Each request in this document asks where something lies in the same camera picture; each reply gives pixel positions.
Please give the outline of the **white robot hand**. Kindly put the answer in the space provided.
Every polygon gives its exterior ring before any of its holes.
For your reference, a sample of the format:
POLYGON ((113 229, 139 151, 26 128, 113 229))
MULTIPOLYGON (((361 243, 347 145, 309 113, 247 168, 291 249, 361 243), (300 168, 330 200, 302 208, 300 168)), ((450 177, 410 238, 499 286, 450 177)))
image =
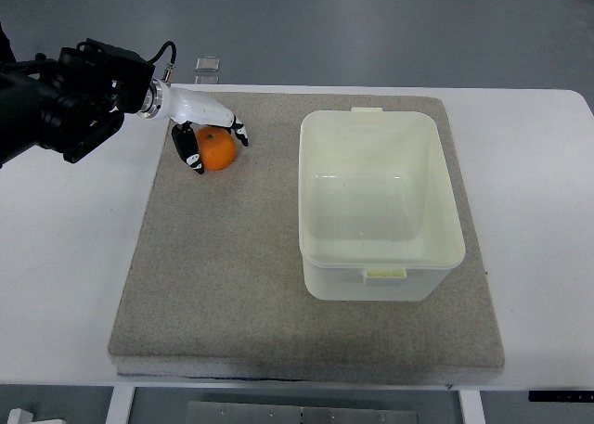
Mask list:
POLYGON ((206 94, 172 87, 153 79, 138 115, 149 120, 170 119, 175 124, 171 137, 179 158, 194 172, 204 174, 198 139, 191 123, 229 127, 242 146, 249 145, 247 130, 239 118, 206 94))

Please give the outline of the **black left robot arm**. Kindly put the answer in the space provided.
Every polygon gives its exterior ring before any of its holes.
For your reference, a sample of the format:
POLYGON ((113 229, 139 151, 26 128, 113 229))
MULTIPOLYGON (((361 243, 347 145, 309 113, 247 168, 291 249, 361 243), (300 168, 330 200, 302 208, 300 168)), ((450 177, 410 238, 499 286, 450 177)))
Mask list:
POLYGON ((1 37, 1 162, 33 146, 54 150, 76 163, 114 136, 127 114, 174 122, 172 138, 180 159, 197 173, 207 168, 211 127, 249 144, 244 123, 201 92, 170 84, 176 61, 174 42, 153 58, 86 39, 64 47, 58 59, 39 53, 18 61, 7 36, 1 37))

